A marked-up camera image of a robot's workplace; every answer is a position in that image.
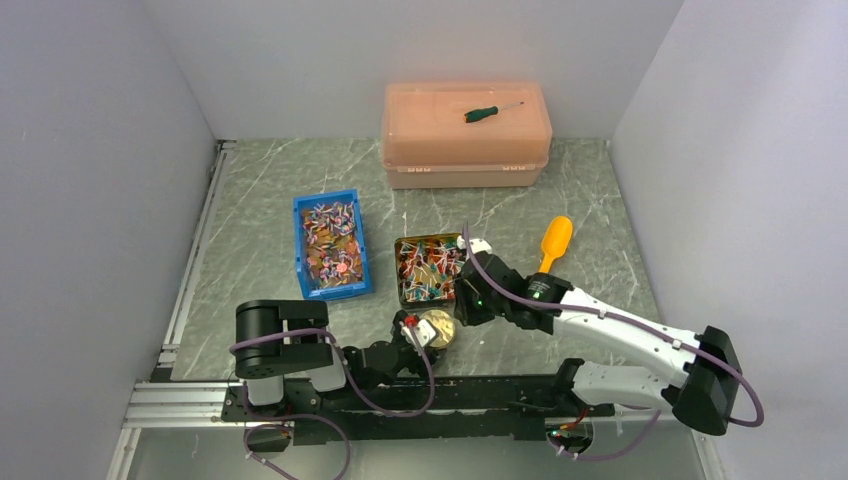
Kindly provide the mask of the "gold round jar lid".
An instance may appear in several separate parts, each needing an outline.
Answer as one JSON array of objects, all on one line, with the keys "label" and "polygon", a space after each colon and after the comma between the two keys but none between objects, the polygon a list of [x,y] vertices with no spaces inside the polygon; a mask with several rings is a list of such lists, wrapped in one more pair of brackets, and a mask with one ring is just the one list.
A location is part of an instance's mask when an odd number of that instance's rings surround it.
[{"label": "gold round jar lid", "polygon": [[438,333],[438,337],[430,346],[435,349],[446,349],[455,339],[456,320],[444,310],[431,309],[421,314],[422,320],[428,321]]}]

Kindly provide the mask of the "gold square candy tin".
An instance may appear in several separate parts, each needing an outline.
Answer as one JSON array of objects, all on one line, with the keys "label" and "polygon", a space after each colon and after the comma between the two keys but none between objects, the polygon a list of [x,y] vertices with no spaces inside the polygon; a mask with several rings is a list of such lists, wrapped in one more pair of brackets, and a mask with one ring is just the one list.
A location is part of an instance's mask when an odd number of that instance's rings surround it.
[{"label": "gold square candy tin", "polygon": [[398,238],[394,259],[403,308],[436,308],[455,301],[455,279],[466,260],[459,233]]}]

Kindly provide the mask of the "orange plastic scoop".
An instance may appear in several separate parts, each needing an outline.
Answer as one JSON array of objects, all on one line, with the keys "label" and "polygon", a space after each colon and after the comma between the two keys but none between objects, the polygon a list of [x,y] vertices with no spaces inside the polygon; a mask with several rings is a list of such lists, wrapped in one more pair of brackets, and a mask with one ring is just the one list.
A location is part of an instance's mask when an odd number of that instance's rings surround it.
[{"label": "orange plastic scoop", "polygon": [[540,244],[542,259],[539,272],[549,273],[554,262],[565,255],[573,231],[573,223],[566,216],[557,216],[550,222]]}]

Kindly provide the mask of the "blue plastic candy bin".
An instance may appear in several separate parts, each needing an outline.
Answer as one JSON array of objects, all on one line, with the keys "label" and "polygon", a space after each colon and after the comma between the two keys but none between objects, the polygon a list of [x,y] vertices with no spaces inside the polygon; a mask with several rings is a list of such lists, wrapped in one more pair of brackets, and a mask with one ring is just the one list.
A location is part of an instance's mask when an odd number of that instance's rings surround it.
[{"label": "blue plastic candy bin", "polygon": [[331,301],[374,292],[357,190],[298,196],[292,212],[304,299]]}]

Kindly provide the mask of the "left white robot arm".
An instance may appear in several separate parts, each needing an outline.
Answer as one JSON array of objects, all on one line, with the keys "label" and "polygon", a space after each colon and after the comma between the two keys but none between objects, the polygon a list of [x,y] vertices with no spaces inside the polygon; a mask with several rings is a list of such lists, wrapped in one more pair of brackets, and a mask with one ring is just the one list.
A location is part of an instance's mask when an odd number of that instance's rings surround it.
[{"label": "left white robot arm", "polygon": [[264,420],[287,406],[287,375],[303,373],[320,393],[365,393],[390,386],[407,370],[435,386],[443,338],[436,325],[404,310],[391,322],[389,341],[367,348],[341,347],[329,331],[329,309],[321,300],[252,300],[235,311],[236,342],[229,348],[236,376],[248,384],[248,407]]}]

